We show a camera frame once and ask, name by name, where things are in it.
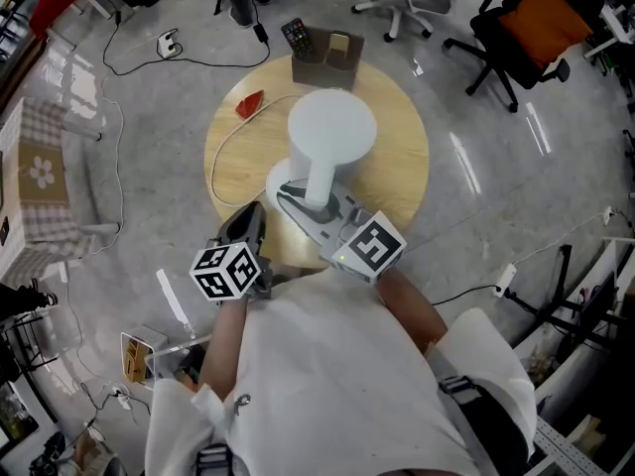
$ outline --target wooden tabletop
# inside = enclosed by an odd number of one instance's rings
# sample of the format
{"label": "wooden tabletop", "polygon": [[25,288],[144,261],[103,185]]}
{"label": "wooden tabletop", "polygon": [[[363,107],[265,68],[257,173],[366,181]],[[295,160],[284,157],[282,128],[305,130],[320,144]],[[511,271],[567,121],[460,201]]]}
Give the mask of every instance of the wooden tabletop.
{"label": "wooden tabletop", "polygon": [[[207,131],[205,181],[222,140],[241,122],[235,107],[246,96],[265,90],[263,105],[287,94],[304,94],[315,87],[296,84],[291,56],[269,61],[252,70],[224,98]],[[422,202],[428,185],[428,137],[417,109],[386,74],[361,62],[353,94],[372,110],[377,141],[364,158],[351,189],[371,210],[382,210],[403,230]],[[297,98],[272,105],[240,129],[225,144],[216,161],[214,188],[225,202],[248,202],[265,188],[269,170],[289,155],[287,118]],[[271,207],[265,193],[259,200],[267,209],[267,233],[261,255],[274,263],[303,268],[325,268],[318,246],[288,217]],[[212,202],[222,220],[236,211]]]}

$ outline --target orange cushion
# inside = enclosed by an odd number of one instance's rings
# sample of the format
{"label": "orange cushion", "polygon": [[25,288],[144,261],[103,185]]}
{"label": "orange cushion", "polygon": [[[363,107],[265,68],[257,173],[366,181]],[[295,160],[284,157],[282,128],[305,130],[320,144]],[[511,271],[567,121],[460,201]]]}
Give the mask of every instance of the orange cushion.
{"label": "orange cushion", "polygon": [[516,10],[498,19],[542,70],[592,34],[566,0],[521,0]]}

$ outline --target black chair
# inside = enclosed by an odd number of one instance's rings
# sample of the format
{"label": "black chair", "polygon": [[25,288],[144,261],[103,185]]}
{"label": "black chair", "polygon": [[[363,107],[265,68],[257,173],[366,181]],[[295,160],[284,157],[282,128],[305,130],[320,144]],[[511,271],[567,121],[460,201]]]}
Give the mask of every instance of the black chair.
{"label": "black chair", "polygon": [[[500,7],[488,10],[493,0],[484,0],[478,9],[478,15],[470,22],[474,35],[483,44],[485,50],[481,50],[456,39],[444,41],[444,48],[449,50],[457,46],[468,53],[485,61],[485,68],[476,81],[466,90],[467,95],[472,95],[483,82],[487,74],[492,70],[500,78],[505,90],[511,98],[509,110],[512,113],[518,111],[518,99],[512,88],[507,74],[518,82],[523,88],[530,89],[538,82],[545,82],[557,78],[564,82],[569,78],[571,69],[566,60],[561,59],[557,67],[545,74],[549,68],[546,65],[540,68],[525,52],[521,44],[501,25],[499,18],[518,7],[522,0],[503,0]],[[573,10],[592,29],[599,20],[603,0],[566,0]]]}

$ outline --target plaid tablecloth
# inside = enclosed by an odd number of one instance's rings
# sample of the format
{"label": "plaid tablecloth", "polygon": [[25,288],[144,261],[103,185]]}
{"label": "plaid tablecloth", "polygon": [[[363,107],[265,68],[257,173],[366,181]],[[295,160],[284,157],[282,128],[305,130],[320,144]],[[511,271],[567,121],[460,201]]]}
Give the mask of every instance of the plaid tablecloth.
{"label": "plaid tablecloth", "polygon": [[9,234],[0,247],[0,282],[9,287],[42,276],[47,265],[80,258],[91,238],[72,220],[64,179],[63,118],[52,102],[23,98],[0,131]]}

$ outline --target white t-shirt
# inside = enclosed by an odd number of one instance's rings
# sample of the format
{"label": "white t-shirt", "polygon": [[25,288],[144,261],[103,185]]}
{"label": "white t-shirt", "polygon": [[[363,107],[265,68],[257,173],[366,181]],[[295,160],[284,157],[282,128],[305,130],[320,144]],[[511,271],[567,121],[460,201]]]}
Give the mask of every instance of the white t-shirt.
{"label": "white t-shirt", "polygon": [[[464,313],[437,347],[460,374],[508,394],[531,446],[534,387],[485,314]],[[405,468],[476,476],[437,393],[426,360],[374,289],[326,270],[250,304],[236,387],[224,404],[207,386],[195,395],[176,381],[157,383],[146,474],[190,476],[195,455],[213,437],[250,476],[376,476]],[[251,401],[237,416],[234,403],[243,395]]]}

